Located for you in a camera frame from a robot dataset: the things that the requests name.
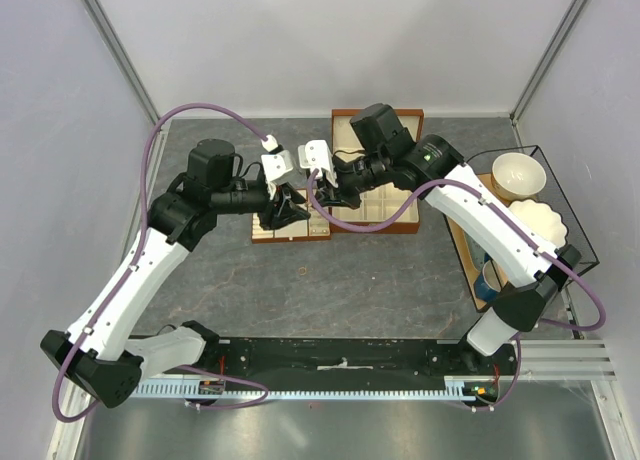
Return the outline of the small brown jewelry tray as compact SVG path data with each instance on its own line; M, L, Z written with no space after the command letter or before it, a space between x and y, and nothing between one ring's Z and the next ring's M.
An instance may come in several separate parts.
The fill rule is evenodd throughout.
M298 192L304 197L302 207L310 214L307 220L300 220L278 230L264 230L256 213L252 215L251 242L253 244L326 241L331 239L330 224L311 206L303 189Z

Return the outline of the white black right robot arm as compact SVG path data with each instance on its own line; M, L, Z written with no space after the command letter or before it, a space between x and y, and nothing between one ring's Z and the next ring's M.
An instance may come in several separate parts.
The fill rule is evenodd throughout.
M415 140L391 106L371 105L353 116L350 125L365 151L354 160L333 155L324 140L309 141L298 150L300 164L309 172L312 205L327 217L328 208L356 208L362 193L392 184L469 234L507 277L457 351L465 371L483 372L504 343L531 331L566 282L577 279L580 252L570 244L556 246L518 219L444 138Z

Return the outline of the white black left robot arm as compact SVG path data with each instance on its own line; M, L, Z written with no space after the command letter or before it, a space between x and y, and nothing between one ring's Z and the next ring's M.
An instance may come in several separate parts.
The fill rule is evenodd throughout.
M219 337L196 321L144 339L130 334L160 286L221 215L255 214L267 231L309 218L304 197L288 182L291 153L268 139L258 175L242 175L243 159L224 140L205 139L187 168L151 204L131 252L100 295L67 330L47 332L41 348L59 374L107 408L138 384L189 365L208 373L219 362Z

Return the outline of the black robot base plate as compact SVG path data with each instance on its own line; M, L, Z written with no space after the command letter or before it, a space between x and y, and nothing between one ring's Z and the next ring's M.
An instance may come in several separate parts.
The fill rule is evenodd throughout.
M447 377L511 376L517 350L485 357L460 340L229 337L195 367L280 387L442 386Z

